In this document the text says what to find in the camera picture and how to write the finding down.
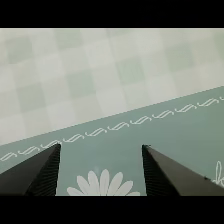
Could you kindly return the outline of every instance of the flower petal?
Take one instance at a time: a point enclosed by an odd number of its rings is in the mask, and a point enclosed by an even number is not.
[[[100,176],[100,195],[106,196],[109,187],[110,174],[108,170],[104,170]]]
[[[126,196],[140,196],[140,192],[132,192]]]
[[[81,191],[79,191],[73,187],[68,187],[67,192],[70,196],[84,196],[84,194]]]
[[[116,193],[116,191],[118,190],[118,188],[121,185],[122,180],[123,180],[123,174],[121,172],[117,173],[110,183],[110,187],[108,189],[107,196],[113,196]]]
[[[90,192],[90,186],[88,182],[82,176],[77,176],[77,183],[83,194],[88,195]]]
[[[88,173],[88,180],[90,185],[89,195],[99,196],[100,195],[100,185],[96,174],[93,171]]]
[[[126,194],[129,193],[133,186],[133,181],[127,181],[125,182],[114,194],[114,196],[125,196]]]

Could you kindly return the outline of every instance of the black object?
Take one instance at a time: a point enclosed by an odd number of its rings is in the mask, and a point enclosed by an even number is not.
[[[148,196],[224,196],[224,188],[149,146],[142,146]]]
[[[1,196],[55,196],[61,145],[56,144],[0,175]]]

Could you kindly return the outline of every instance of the checkered tablecloth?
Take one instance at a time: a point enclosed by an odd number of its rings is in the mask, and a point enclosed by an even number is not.
[[[224,29],[0,29],[0,144],[224,84]]]

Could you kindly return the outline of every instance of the white flower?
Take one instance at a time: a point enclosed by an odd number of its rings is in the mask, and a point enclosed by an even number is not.
[[[96,174],[90,171],[88,173],[89,183],[82,176],[77,176],[77,183],[81,191],[73,187],[68,187],[67,192],[70,196],[140,196],[139,192],[128,194],[133,186],[133,181],[127,181],[120,186],[122,179],[123,174],[119,172],[109,184],[109,172],[108,170],[104,170],[100,176],[99,182]]]

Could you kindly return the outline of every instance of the white decorative line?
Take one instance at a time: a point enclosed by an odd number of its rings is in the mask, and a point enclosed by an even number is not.
[[[169,114],[172,114],[174,115],[174,112],[173,111],[170,111],[170,110],[166,110],[164,112],[162,112],[161,114],[159,114],[158,116],[155,116],[154,114],[152,115],[153,118],[164,118],[166,117],[167,115]]]
[[[197,103],[197,105],[200,106],[200,107],[208,107],[208,106],[210,106],[214,102],[219,103],[219,100],[212,98],[212,99],[207,100],[203,104]]]
[[[123,174],[117,173],[110,182],[110,175],[108,170],[101,173],[100,181],[93,171],[88,173],[88,182],[82,177],[77,176],[77,183],[80,190],[73,187],[68,187],[67,192],[70,196],[140,196],[139,192],[129,193],[133,181],[126,181],[121,185]]]
[[[85,135],[95,137],[95,136],[99,135],[101,132],[107,133],[107,130],[105,130],[103,128],[98,128],[94,132],[92,132],[91,134],[87,134],[87,132],[85,132]]]
[[[110,131],[118,131],[121,128],[123,128],[124,126],[129,127],[130,125],[126,122],[121,122],[119,124],[117,124],[116,126],[114,126],[113,128],[110,128],[109,126],[107,127]]]
[[[22,155],[28,155],[28,154],[30,154],[31,152],[35,151],[35,150],[37,150],[38,152],[40,151],[40,149],[39,149],[38,147],[36,147],[36,146],[32,146],[32,147],[26,149],[26,150],[23,151],[23,152],[18,151],[18,153],[19,153],[19,154],[22,154]]]
[[[139,118],[137,121],[135,121],[135,122],[133,122],[132,120],[130,120],[130,123],[131,124],[142,124],[142,123],[144,123],[146,120],[152,120],[152,118],[151,117],[147,117],[147,116],[144,116],[144,117],[141,117],[141,118]]]
[[[9,158],[11,158],[11,157],[13,157],[13,156],[17,157],[17,155],[16,155],[15,153],[13,153],[13,152],[9,152],[9,153],[7,153],[6,155],[4,155],[3,157],[1,157],[0,160],[1,160],[2,162],[4,162],[4,161],[8,160]]]
[[[75,142],[75,141],[78,140],[79,138],[84,139],[85,137],[84,137],[83,135],[77,134],[77,135],[72,136],[72,137],[69,138],[68,140],[65,140],[65,139],[63,138],[63,141],[64,141],[64,142]]]
[[[216,164],[216,177],[215,180],[213,180],[212,182],[224,187],[224,177],[221,178],[221,176],[222,176],[222,164],[220,161],[218,161]]]
[[[188,104],[188,105],[186,105],[185,107],[183,107],[182,109],[180,109],[180,110],[177,110],[176,108],[174,109],[176,112],[187,112],[187,111],[189,111],[191,108],[194,108],[194,109],[197,109],[197,107],[195,106],[195,105],[193,105],[193,104]]]
[[[43,146],[42,144],[40,145],[43,149],[47,149],[55,144],[62,144],[62,142],[58,141],[58,140],[54,140],[52,142],[50,142],[49,144]]]

